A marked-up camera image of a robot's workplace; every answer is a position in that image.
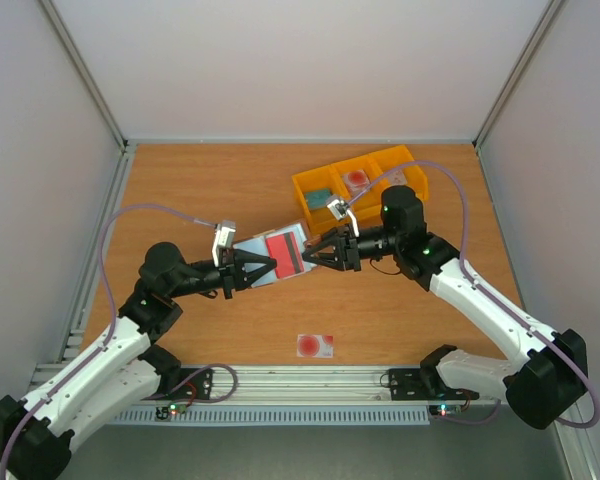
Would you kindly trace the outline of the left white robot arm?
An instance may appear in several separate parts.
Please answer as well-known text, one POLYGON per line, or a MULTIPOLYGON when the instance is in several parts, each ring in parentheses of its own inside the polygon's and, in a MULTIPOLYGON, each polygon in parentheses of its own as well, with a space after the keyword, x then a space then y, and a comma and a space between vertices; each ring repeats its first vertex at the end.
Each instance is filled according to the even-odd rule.
POLYGON ((182 314, 175 298, 231 298, 276 266, 273 258, 233 248, 188 263, 175 244, 153 245, 110 326, 45 384, 0 400, 0 478, 55 479, 110 418, 140 400, 175 395, 188 381, 181 362, 157 343, 182 314))

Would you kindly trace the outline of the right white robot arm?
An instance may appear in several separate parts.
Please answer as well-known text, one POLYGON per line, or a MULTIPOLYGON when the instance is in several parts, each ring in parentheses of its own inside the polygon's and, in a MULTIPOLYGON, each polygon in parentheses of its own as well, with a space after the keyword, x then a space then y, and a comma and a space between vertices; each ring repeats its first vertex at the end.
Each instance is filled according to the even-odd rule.
POLYGON ((505 402, 527 425, 544 429, 590 391, 586 343, 530 316, 486 282, 443 238, 430 232, 424 207, 407 186, 381 195, 381 225, 355 221, 331 229, 303 253, 305 261, 358 271, 364 260, 393 258, 401 275, 462 313, 503 353, 501 360, 444 345, 421 363, 433 396, 451 389, 505 402))

